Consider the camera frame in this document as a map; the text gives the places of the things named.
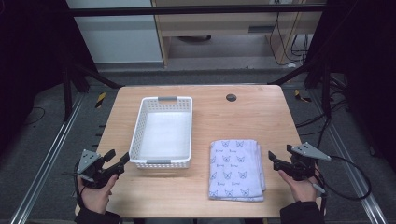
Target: gray carpet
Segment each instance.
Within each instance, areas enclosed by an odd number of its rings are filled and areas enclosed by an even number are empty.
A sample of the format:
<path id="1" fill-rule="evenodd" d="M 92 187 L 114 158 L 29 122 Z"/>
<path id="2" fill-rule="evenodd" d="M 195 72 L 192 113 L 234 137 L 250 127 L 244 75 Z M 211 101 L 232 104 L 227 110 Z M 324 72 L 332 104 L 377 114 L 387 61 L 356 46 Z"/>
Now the gray carpet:
<path id="1" fill-rule="evenodd" d="M 288 69 L 281 70 L 218 70 L 218 71 L 181 71 L 181 72 L 138 72 L 129 74 L 105 74 L 124 85 L 174 85 L 174 84 L 231 84 L 231 83 L 266 83 L 286 74 Z M 299 87 L 297 77 L 288 85 Z M 72 172 L 75 162 L 79 159 L 81 150 L 86 148 L 96 150 L 99 144 L 102 125 L 110 113 L 117 91 L 111 90 L 103 84 L 90 79 L 92 88 L 89 93 L 83 93 L 82 107 L 78 112 L 69 135 L 62 150 L 52 167 L 47 182 L 39 194 L 29 219 L 56 219 L 73 220 L 75 199 L 73 192 L 73 179 L 64 172 Z M 297 100 L 294 97 L 294 88 L 287 88 L 284 93 L 290 107 L 290 112 L 295 123 L 311 119 L 319 114 L 314 103 Z M 94 108 L 98 95 L 105 91 L 106 98 L 101 108 Z M 306 97 L 312 97 L 312 91 L 302 90 Z M 334 102 L 343 99 L 342 95 L 334 95 Z M 13 139 L 11 152 L 0 160 L 0 185 L 1 203 L 0 219 L 10 219 L 18 208 L 24 194 L 29 189 L 35 178 L 35 173 L 40 168 L 51 143 L 61 128 L 64 105 L 62 86 L 56 86 L 43 91 L 36 97 L 35 106 L 42 109 L 33 109 L 27 122 L 38 119 L 37 122 L 26 125 L 20 134 Z M 332 113 L 332 124 L 342 136 L 349 153 L 373 183 L 373 194 L 378 202 L 388 223 L 396 223 L 396 214 L 392 211 L 396 202 L 396 174 L 390 169 L 385 160 L 370 156 L 368 146 L 357 127 L 353 116 L 347 111 L 347 105 Z M 321 129 L 323 120 L 298 129 L 299 133 L 314 133 Z M 307 141 L 313 146 L 318 143 L 318 134 L 301 135 L 303 142 Z M 335 155 L 334 142 L 328 135 L 323 135 L 320 149 Z M 354 195 L 354 190 L 341 162 L 323 161 L 320 169 L 327 182 L 335 189 L 345 194 Z M 371 223 L 360 202 L 345 200 L 330 192 L 327 203 L 327 223 Z M 276 218 L 270 218 L 269 223 L 279 223 Z"/>

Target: wooden table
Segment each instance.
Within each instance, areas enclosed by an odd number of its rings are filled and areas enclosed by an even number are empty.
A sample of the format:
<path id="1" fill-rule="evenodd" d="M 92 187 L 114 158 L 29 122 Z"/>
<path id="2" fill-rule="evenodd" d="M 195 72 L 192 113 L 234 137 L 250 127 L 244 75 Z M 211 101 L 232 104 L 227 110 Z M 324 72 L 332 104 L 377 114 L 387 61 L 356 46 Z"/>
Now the wooden table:
<path id="1" fill-rule="evenodd" d="M 234 102 L 226 95 L 235 94 Z M 121 88 L 98 153 L 115 148 L 119 161 L 131 145 L 142 98 L 190 96 L 193 99 L 191 165 L 182 170 L 143 170 L 125 165 L 107 210 L 122 217 L 279 217 L 292 203 L 288 185 L 273 170 L 268 150 L 289 161 L 286 144 L 301 144 L 278 86 L 145 86 Z M 266 191 L 262 203 L 208 199 L 209 146 L 220 139 L 255 139 L 262 147 Z"/>

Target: white plastic basket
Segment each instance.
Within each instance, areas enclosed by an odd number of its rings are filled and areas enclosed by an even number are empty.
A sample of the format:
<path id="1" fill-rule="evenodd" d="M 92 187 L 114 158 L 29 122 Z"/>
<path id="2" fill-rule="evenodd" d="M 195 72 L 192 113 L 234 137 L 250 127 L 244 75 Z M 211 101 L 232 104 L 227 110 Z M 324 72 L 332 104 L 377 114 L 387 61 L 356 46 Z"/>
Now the white plastic basket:
<path id="1" fill-rule="evenodd" d="M 137 168 L 188 168 L 191 158 L 192 98 L 142 99 L 129 150 Z"/>

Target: folded cloth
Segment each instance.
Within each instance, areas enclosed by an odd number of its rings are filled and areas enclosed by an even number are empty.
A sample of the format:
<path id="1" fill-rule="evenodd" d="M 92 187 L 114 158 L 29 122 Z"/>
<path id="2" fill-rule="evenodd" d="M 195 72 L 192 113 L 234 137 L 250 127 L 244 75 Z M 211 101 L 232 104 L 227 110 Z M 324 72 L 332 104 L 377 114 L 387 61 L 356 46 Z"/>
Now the folded cloth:
<path id="1" fill-rule="evenodd" d="M 251 139 L 211 143 L 209 198 L 262 202 L 265 180 L 260 146 Z"/>

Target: basket handle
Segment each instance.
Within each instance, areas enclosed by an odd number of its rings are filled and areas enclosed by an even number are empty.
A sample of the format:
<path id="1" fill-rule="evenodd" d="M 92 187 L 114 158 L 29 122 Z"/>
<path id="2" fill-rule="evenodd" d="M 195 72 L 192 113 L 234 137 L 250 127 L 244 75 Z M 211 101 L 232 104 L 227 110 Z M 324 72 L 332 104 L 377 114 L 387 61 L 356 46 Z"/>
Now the basket handle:
<path id="1" fill-rule="evenodd" d="M 147 164 L 171 164 L 171 160 L 147 160 Z"/>
<path id="2" fill-rule="evenodd" d="M 176 96 L 159 96 L 158 101 L 176 101 Z"/>

